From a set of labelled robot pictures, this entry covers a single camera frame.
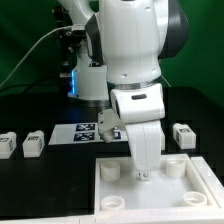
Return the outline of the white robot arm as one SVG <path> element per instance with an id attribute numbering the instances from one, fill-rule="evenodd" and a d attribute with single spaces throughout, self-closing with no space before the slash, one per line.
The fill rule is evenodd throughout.
<path id="1" fill-rule="evenodd" d="M 105 142 L 126 131 L 137 174 L 147 180 L 160 165 L 165 116 L 159 60 L 186 43 L 188 23 L 178 0 L 58 0 L 82 25 L 88 56 L 106 69 L 110 107 L 98 113 Z"/>

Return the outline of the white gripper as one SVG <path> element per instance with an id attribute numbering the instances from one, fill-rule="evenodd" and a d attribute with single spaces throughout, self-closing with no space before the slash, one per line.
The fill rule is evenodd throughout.
<path id="1" fill-rule="evenodd" d="M 112 108 L 119 114 L 128 137 L 131 156 L 142 181 L 160 164 L 162 128 L 165 117 L 162 86 L 111 91 Z"/>

